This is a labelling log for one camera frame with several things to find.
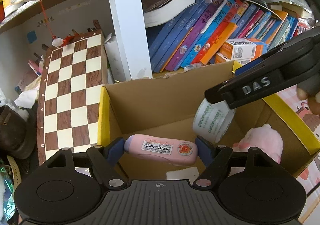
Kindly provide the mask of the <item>orange toothpaste box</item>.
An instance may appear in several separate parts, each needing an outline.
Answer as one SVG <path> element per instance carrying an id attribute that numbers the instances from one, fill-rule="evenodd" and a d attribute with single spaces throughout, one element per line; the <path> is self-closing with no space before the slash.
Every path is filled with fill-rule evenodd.
<path id="1" fill-rule="evenodd" d="M 267 52 L 268 45 L 255 38 L 230 38 L 219 52 L 230 60 L 256 59 Z"/>
<path id="2" fill-rule="evenodd" d="M 224 63 L 229 61 L 232 61 L 232 60 L 227 58 L 225 55 L 221 53 L 215 54 L 214 63 Z M 239 62 L 241 65 L 246 65 L 249 62 L 251 62 L 251 59 L 242 59 L 242 60 L 236 60 L 236 61 Z"/>

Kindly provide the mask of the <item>lower orange toothpaste box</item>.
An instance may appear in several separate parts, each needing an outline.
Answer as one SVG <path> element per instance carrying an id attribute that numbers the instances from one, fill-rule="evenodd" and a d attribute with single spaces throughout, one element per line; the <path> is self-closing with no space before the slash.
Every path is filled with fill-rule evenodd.
<path id="1" fill-rule="evenodd" d="M 232 60 L 227 58 L 225 55 L 221 53 L 215 54 L 214 63 L 224 63 L 229 61 L 232 61 Z M 236 60 L 236 61 L 239 62 L 241 65 L 246 65 L 249 62 L 251 62 L 251 59 L 242 59 L 242 60 Z"/>

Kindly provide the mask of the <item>yellow cardboard box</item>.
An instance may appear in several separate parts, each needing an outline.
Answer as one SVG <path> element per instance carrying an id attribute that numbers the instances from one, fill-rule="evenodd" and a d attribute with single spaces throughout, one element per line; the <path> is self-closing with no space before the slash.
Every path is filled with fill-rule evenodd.
<path id="1" fill-rule="evenodd" d="M 193 119 L 204 91 L 231 78 L 239 66 L 237 62 L 225 62 L 167 77 L 104 85 L 100 92 L 98 143 L 106 146 L 117 137 L 136 133 L 194 141 Z M 299 176 L 312 157 L 280 113 L 276 94 L 237 108 L 221 144 L 232 146 L 249 129 L 270 124 L 284 142 L 281 166 Z"/>

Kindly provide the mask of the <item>pink correction tape case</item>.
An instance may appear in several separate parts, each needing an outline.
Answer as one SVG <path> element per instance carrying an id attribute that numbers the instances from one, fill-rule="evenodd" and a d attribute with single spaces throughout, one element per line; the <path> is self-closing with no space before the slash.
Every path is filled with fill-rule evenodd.
<path id="1" fill-rule="evenodd" d="M 198 156 L 193 142 L 142 134 L 131 135 L 125 141 L 124 150 L 136 158 L 177 166 L 194 165 Z"/>

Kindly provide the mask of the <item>brown white chessboard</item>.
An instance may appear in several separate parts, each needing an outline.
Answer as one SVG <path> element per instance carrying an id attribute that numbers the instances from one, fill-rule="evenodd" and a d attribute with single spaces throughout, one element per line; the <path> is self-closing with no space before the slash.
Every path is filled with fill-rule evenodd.
<path id="1" fill-rule="evenodd" d="M 100 92 L 107 83 L 101 30 L 47 50 L 37 103 L 37 152 L 44 163 L 58 150 L 85 152 L 98 144 Z"/>

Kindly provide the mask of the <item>brown leather bag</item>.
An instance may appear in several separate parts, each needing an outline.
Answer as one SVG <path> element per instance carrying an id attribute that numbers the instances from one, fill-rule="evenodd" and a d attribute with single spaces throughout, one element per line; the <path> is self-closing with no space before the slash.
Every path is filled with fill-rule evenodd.
<path id="1" fill-rule="evenodd" d="M 1 107 L 1 153 L 27 159 L 36 145 L 36 129 L 9 106 Z"/>

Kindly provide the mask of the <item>pink plush pig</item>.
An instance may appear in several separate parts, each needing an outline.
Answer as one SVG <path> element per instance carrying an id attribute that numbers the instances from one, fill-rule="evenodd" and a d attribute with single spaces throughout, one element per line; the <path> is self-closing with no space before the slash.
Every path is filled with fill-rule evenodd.
<path id="1" fill-rule="evenodd" d="M 261 149 L 280 164 L 283 153 L 283 139 L 276 130 L 272 129 L 270 124 L 250 129 L 240 142 L 233 144 L 232 149 L 235 152 L 248 152 L 251 147 Z"/>

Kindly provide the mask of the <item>white power adapter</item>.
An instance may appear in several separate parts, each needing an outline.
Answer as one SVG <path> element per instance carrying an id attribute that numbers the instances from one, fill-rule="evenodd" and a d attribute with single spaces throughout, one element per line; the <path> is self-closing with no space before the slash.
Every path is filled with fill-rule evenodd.
<path id="1" fill-rule="evenodd" d="M 190 183 L 193 183 L 199 176 L 199 171 L 196 166 L 185 168 L 181 170 L 168 171 L 166 173 L 167 180 L 187 179 Z"/>

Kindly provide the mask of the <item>upper orange toothpaste box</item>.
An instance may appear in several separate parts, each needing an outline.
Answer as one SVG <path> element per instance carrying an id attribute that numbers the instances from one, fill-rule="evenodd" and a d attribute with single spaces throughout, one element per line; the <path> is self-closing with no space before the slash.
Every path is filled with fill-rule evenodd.
<path id="1" fill-rule="evenodd" d="M 255 38 L 230 38 L 219 52 L 230 60 L 256 59 L 267 52 L 268 45 Z"/>

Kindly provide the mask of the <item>clear packing tape roll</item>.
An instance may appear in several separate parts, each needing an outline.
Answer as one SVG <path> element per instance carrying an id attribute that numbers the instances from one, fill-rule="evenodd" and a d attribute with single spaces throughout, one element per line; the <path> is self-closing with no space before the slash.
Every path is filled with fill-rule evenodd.
<path id="1" fill-rule="evenodd" d="M 225 101 L 215 104 L 204 99 L 193 120 L 193 131 L 212 144 L 217 144 L 231 124 L 235 109 L 229 109 Z"/>

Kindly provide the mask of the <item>thick white paperback book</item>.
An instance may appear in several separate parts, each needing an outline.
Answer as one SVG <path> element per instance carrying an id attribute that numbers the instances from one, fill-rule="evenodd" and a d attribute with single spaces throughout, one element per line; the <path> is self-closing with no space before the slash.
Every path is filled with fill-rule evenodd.
<path id="1" fill-rule="evenodd" d="M 145 27 L 164 24 L 194 4 L 195 0 L 143 0 Z"/>

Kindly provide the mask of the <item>row of colourful books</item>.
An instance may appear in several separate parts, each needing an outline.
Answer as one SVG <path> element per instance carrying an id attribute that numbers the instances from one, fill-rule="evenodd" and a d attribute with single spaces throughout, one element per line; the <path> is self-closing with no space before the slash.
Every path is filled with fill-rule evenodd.
<path id="1" fill-rule="evenodd" d="M 292 5 L 252 0 L 195 0 L 172 20 L 146 28 L 151 69 L 173 72 L 214 64 L 215 54 L 230 38 L 255 38 L 275 46 L 309 29 Z"/>

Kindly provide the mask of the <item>white shelf post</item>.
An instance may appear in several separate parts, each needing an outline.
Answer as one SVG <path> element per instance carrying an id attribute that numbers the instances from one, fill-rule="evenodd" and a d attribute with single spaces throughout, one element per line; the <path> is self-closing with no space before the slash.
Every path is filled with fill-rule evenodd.
<path id="1" fill-rule="evenodd" d="M 142 0 L 109 0 L 126 80 L 152 78 Z"/>

